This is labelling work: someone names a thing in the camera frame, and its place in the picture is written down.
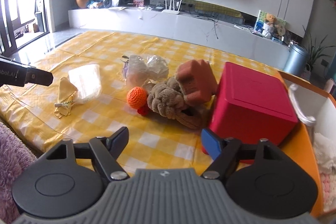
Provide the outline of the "brown plush towel toy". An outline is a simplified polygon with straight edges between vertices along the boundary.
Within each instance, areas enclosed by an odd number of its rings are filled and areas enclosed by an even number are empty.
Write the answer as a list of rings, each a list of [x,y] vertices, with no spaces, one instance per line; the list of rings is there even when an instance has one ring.
[[[202,108],[189,106],[183,96],[182,88],[174,76],[159,82],[144,84],[147,91],[147,105],[162,117],[176,120],[182,125],[198,130],[204,122]]]

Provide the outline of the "yellow cleaning cloth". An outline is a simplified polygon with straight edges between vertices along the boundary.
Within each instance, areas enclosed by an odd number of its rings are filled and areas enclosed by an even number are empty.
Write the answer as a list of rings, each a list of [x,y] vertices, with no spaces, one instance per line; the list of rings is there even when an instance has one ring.
[[[59,80],[58,100],[54,104],[54,114],[57,118],[60,119],[70,115],[77,93],[77,87],[73,85],[68,78],[62,77]]]

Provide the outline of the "red Wonderlab box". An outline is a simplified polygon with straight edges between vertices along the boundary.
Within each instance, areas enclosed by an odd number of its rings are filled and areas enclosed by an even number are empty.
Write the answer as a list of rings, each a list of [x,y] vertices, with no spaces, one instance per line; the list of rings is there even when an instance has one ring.
[[[295,128],[297,115],[276,77],[227,62],[211,106],[208,128],[244,144],[266,138],[279,145]]]

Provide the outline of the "orange crochet fruit toy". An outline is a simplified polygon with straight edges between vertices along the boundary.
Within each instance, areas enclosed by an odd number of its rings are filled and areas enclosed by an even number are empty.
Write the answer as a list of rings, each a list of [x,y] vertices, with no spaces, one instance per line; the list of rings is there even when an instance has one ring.
[[[147,105],[147,91],[144,88],[137,86],[130,89],[127,93],[126,101],[141,116],[146,116],[150,113],[150,108]]]

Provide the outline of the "teddy bear on shelf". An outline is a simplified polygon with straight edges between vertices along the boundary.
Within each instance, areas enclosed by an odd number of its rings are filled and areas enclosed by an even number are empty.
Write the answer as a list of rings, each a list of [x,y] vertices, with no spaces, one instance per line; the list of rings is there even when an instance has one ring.
[[[276,27],[276,22],[277,18],[273,14],[267,13],[262,27],[262,36],[271,39]]]

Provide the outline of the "silver trash can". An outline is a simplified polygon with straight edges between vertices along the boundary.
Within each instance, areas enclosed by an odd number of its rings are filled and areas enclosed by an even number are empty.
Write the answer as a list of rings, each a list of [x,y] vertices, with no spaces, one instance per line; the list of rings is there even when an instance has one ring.
[[[309,54],[305,48],[297,44],[292,44],[289,47],[289,56],[282,70],[300,77],[305,69],[308,58]]]

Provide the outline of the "red brown sponge slipper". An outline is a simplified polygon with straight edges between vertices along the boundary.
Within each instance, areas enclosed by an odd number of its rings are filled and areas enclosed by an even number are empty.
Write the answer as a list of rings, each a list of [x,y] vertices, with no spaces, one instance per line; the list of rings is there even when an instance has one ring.
[[[185,103],[196,107],[207,103],[217,92],[218,84],[208,61],[189,60],[176,70]]]

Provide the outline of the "potted grass plant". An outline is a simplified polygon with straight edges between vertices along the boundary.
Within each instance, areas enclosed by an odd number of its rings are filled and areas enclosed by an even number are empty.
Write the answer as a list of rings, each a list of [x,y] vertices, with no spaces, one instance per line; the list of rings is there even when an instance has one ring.
[[[306,64],[306,68],[312,74],[314,70],[314,66],[318,59],[322,57],[330,57],[330,55],[327,55],[324,53],[324,50],[328,48],[335,48],[335,46],[326,46],[324,45],[325,40],[328,37],[328,34],[326,34],[319,42],[317,40],[317,37],[313,38],[310,31],[308,31],[305,27],[303,27],[303,30],[305,31],[305,36],[308,38],[307,47],[304,46],[308,53],[308,60]]]

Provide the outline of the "orange storage box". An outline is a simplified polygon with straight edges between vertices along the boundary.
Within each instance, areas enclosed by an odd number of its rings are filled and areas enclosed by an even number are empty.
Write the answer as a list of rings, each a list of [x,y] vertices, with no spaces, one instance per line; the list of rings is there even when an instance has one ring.
[[[288,89],[297,84],[295,96],[303,113],[316,124],[308,127],[300,120],[282,142],[281,149],[312,176],[318,197],[311,215],[319,219],[335,216],[335,99],[328,92],[299,77],[279,71]]]

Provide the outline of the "plastic bag with purple item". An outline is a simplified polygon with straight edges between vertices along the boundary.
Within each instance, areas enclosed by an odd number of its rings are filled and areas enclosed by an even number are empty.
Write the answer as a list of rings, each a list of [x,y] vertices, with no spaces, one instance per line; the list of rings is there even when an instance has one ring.
[[[158,55],[123,55],[121,61],[122,76],[126,85],[131,88],[166,80],[169,75],[167,61]]]

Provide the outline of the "white tv console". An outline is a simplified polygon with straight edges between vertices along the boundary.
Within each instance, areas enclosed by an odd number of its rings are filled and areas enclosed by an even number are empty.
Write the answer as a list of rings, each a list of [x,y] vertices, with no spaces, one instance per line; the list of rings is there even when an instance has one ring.
[[[140,9],[76,9],[68,11],[70,27],[158,36],[221,50],[283,69],[289,49],[233,24],[187,13],[166,14]]]

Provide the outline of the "yellow checkered tablecloth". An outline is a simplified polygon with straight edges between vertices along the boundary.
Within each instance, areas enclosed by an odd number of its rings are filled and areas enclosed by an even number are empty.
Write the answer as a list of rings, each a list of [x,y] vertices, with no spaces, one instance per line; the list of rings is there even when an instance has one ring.
[[[126,126],[129,143],[118,162],[127,172],[134,173],[138,168],[193,168],[202,173],[211,158],[202,152],[198,131],[159,115],[143,117],[127,105],[121,58],[131,54],[159,55],[167,61],[171,73],[185,61],[203,59],[210,63],[216,78],[221,77],[226,62],[278,76],[276,68],[220,50],[152,36],[88,31],[35,64],[53,74],[52,85],[3,86],[1,117],[21,138],[43,152],[64,138],[85,143]],[[56,117],[54,104],[60,78],[88,64],[100,67],[99,98],[75,105],[67,117]]]

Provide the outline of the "white mesh cloth pouch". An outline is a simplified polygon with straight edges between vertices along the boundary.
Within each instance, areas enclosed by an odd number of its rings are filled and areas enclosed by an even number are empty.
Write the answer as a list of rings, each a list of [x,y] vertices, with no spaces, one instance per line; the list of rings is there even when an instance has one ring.
[[[70,83],[77,88],[74,98],[76,104],[84,104],[97,99],[102,92],[100,66],[88,64],[68,72]]]

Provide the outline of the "purple fluffy blanket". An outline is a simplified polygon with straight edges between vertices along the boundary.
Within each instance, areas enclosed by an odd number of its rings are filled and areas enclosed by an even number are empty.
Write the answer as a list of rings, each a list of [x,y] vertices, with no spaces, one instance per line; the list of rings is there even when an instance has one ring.
[[[4,223],[12,223],[19,216],[11,188],[36,159],[15,133],[1,123],[1,220]]]

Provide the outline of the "white wifi router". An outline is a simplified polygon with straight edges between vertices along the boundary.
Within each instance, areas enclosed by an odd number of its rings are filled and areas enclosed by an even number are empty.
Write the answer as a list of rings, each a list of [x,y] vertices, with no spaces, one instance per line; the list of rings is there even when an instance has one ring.
[[[181,5],[182,0],[165,0],[165,6],[162,12],[165,14],[178,15],[180,13]]]

